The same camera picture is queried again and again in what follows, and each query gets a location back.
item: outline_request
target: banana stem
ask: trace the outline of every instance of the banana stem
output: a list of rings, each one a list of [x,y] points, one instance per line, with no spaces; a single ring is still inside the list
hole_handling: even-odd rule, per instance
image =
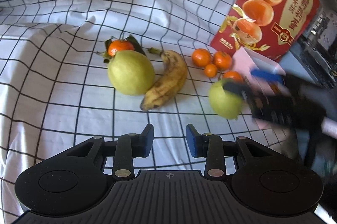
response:
[[[163,50],[157,49],[157,48],[149,48],[148,52],[152,53],[152,54],[156,54],[156,55],[161,55],[161,53],[163,52]]]

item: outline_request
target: white tablecloth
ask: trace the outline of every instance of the white tablecloth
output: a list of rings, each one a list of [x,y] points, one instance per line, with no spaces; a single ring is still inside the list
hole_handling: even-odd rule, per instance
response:
[[[215,115],[208,103],[212,81],[191,61],[196,48],[209,43],[235,0],[15,0],[0,3],[0,223],[23,211],[14,193],[18,175],[30,166],[95,135],[105,140],[155,130],[148,158],[139,169],[204,169],[204,159],[188,152],[185,127],[239,135],[279,150],[282,130],[259,130],[245,110],[237,120]],[[167,105],[144,113],[142,97],[115,91],[106,65],[94,52],[104,51],[111,36],[134,35],[143,48],[171,49],[188,65],[185,86]],[[158,75],[161,59],[148,56]],[[227,172],[235,172],[227,158]],[[110,174],[112,160],[105,173]]]

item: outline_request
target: pink box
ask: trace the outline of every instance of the pink box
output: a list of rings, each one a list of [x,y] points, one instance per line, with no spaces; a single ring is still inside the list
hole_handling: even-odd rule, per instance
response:
[[[258,68],[270,73],[285,75],[284,70],[278,63],[245,47],[241,47],[235,52],[233,62],[232,70],[239,72],[252,89],[262,91],[266,95],[274,94],[272,88],[266,81],[252,77],[250,71]],[[281,91],[285,90],[284,86],[277,85],[277,87]],[[259,129],[271,128],[269,122],[263,120],[256,120],[256,122]]]

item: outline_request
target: ripe banana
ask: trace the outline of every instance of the ripe banana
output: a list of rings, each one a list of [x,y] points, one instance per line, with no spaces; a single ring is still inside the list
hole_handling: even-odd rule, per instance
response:
[[[158,54],[164,62],[164,75],[145,93],[140,108],[146,112],[158,108],[173,98],[184,86],[187,78],[187,65],[184,58],[173,50],[150,48],[150,53]]]

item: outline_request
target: metal pin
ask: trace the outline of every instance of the metal pin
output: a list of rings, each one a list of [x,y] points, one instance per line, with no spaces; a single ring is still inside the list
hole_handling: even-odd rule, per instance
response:
[[[131,172],[127,169],[119,169],[115,172],[115,176],[118,176],[119,178],[125,178],[129,175],[131,175]]]
[[[210,169],[210,170],[208,170],[207,174],[209,176],[213,176],[213,177],[217,177],[218,178],[218,177],[223,176],[224,172],[222,170],[220,170],[220,169]]]

